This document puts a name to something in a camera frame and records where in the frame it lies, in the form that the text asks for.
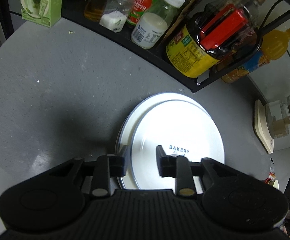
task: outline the black shelf rack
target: black shelf rack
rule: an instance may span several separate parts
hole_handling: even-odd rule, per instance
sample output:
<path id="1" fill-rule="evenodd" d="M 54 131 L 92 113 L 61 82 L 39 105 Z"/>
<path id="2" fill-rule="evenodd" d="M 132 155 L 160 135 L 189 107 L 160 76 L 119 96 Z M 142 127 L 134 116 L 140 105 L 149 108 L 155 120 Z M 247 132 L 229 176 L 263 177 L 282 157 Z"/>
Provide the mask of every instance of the black shelf rack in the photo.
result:
<path id="1" fill-rule="evenodd" d="M 239 58 L 235 59 L 226 68 L 218 72 L 210 70 L 209 77 L 201 82 L 200 81 L 198 82 L 198 79 L 188 78 L 182 75 L 166 60 L 166 58 L 164 57 L 165 54 L 164 51 L 166 44 L 169 40 L 161 43 L 160 45 L 150 50 L 142 49 L 141 47 L 138 47 L 137 45 L 131 42 L 130 36 L 132 30 L 129 29 L 128 27 L 124 26 L 123 30 L 120 33 L 114 33 L 100 26 L 98 23 L 87 20 L 83 14 L 85 4 L 86 0 L 63 0 L 61 12 L 62 17 L 72 22 L 75 22 L 81 26 L 84 26 L 116 42 L 117 44 L 123 46 L 124 48 L 132 51 L 133 53 L 137 54 L 138 56 L 142 57 L 143 59 L 147 60 L 148 62 L 152 63 L 156 67 L 163 70 L 165 73 L 167 73 L 168 75 L 179 81 L 181 84 L 186 86 L 192 92 L 197 92 L 198 90 L 206 87 L 207 85 L 216 81 L 220 77 L 226 75 L 235 68 L 241 66 L 243 63 L 247 62 L 260 49 L 262 43 L 262 36 L 290 19 L 290 10 L 288 10 L 287 12 L 279 16 L 277 19 L 273 20 L 271 23 L 265 25 L 261 30 L 256 30 L 257 41 L 250 51 L 246 52 L 245 54 L 240 53 L 241 56 Z M 6 39 L 9 38 L 10 35 L 12 35 L 12 33 L 14 32 L 10 13 L 14 12 L 10 11 L 8 0 L 0 0 L 0 22 Z"/>
<path id="2" fill-rule="evenodd" d="M 124 48 L 132 51 L 148 62 L 152 63 L 156 67 L 163 70 L 165 73 L 179 81 L 181 84 L 190 89 L 193 93 L 198 90 L 206 87 L 215 80 L 234 70 L 247 60 L 249 60 L 260 48 L 262 38 L 261 35 L 258 35 L 257 44 L 255 47 L 243 55 L 238 60 L 235 60 L 233 64 L 229 65 L 227 68 L 222 69 L 221 71 L 214 73 L 209 71 L 209 77 L 202 82 L 197 82 L 197 79 L 186 77 L 181 74 L 176 68 L 173 67 L 165 58 L 165 47 L 169 40 L 160 43 L 158 46 L 153 47 L 152 49 L 146 50 L 136 44 L 134 44 L 131 39 L 132 29 L 124 26 L 123 30 L 119 33 L 114 33 L 103 26 L 99 25 L 97 22 L 90 21 L 84 17 L 84 8 L 86 5 L 85 0 L 63 0 L 62 2 L 62 17 L 68 19 L 72 22 L 75 22 L 85 28 L 88 28 L 114 42 L 123 46 Z"/>

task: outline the gray table surface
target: gray table surface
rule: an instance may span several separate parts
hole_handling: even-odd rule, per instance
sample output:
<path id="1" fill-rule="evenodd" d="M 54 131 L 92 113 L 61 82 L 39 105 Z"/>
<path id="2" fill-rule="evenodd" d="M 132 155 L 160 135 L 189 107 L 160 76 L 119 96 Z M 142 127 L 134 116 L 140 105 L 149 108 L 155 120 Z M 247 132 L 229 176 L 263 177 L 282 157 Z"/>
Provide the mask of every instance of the gray table surface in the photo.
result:
<path id="1" fill-rule="evenodd" d="M 50 29 L 26 22 L 0 48 L 0 170 L 12 184 L 73 157 L 112 153 L 132 109 L 167 91 L 209 112 L 227 165 L 267 177 L 270 155 L 254 134 L 254 98 L 247 90 L 218 80 L 193 94 L 127 49 L 65 19 Z"/>

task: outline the stacked plates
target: stacked plates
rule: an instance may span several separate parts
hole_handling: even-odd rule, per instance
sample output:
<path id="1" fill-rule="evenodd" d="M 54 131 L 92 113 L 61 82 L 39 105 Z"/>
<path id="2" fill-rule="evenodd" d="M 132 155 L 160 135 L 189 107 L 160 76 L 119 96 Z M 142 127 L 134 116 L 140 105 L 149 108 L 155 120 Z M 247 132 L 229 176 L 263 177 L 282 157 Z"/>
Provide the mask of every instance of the stacked plates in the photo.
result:
<path id="1" fill-rule="evenodd" d="M 119 178 L 125 189 L 174 189 L 174 178 L 158 174 L 156 146 L 167 155 L 183 155 L 192 162 L 209 157 L 224 163 L 219 131 L 206 110 L 193 99 L 176 93 L 161 93 L 141 102 L 127 117 L 116 143 L 131 146 L 131 163 Z M 194 178 L 202 193 L 199 178 Z"/>

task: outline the white wall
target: white wall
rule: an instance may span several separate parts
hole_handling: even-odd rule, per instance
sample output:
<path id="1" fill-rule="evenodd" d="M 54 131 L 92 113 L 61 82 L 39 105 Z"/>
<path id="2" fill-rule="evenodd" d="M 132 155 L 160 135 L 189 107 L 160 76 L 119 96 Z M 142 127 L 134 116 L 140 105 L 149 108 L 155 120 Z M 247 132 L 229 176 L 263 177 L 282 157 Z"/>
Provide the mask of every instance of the white wall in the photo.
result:
<path id="1" fill-rule="evenodd" d="M 279 181 L 279 189 L 284 192 L 290 177 L 290 148 L 274 151 L 271 158 L 275 164 L 275 175 Z"/>
<path id="2" fill-rule="evenodd" d="M 277 0 L 267 0 L 259 8 L 259 23 L 263 21 L 265 15 L 275 1 Z M 271 22 L 289 9 L 290 6 L 286 2 L 281 2 L 272 11 L 267 23 Z M 290 28 L 290 20 L 280 25 L 277 29 L 285 31 L 288 28 Z M 276 101 L 281 97 L 286 97 L 290 95 L 290 58 L 285 53 L 285 55 L 283 55 L 280 59 L 272 61 L 268 65 L 252 72 L 250 77 L 269 102 Z M 290 136 L 275 139 L 275 150 L 285 149 L 288 147 L 290 147 Z"/>

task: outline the spice rack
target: spice rack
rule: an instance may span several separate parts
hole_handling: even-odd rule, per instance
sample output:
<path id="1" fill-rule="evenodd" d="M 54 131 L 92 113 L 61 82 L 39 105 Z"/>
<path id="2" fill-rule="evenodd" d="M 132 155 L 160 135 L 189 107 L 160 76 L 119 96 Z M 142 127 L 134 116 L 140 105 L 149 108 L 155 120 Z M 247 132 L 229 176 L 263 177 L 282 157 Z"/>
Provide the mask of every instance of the spice rack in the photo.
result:
<path id="1" fill-rule="evenodd" d="M 164 55 L 165 47 L 169 41 L 162 42 L 158 46 L 154 46 L 152 49 L 145 50 L 136 44 L 134 44 L 130 37 L 132 29 L 126 25 L 123 30 L 119 33 L 114 33 L 103 26 L 100 26 L 97 22 L 90 21 L 84 17 L 84 8 L 86 5 L 86 0 L 63 0 L 62 2 L 62 12 L 61 15 L 65 19 L 75 22 L 85 28 L 88 28 L 114 42 L 123 46 L 124 48 L 130 50 L 136 55 L 147 60 L 151 64 L 155 65 L 159 69 L 163 70 L 165 73 L 179 81 L 181 84 L 186 86 L 193 93 L 206 87 L 217 79 L 221 78 L 225 74 L 234 70 L 238 66 L 242 65 L 248 61 L 253 55 L 257 53 L 262 43 L 262 36 L 257 35 L 258 39 L 255 46 L 248 53 L 244 54 L 242 57 L 238 58 L 232 62 L 227 68 L 220 70 L 219 72 L 209 71 L 209 77 L 198 82 L 198 79 L 189 78 L 181 74 L 176 68 L 174 68 L 166 59 Z"/>

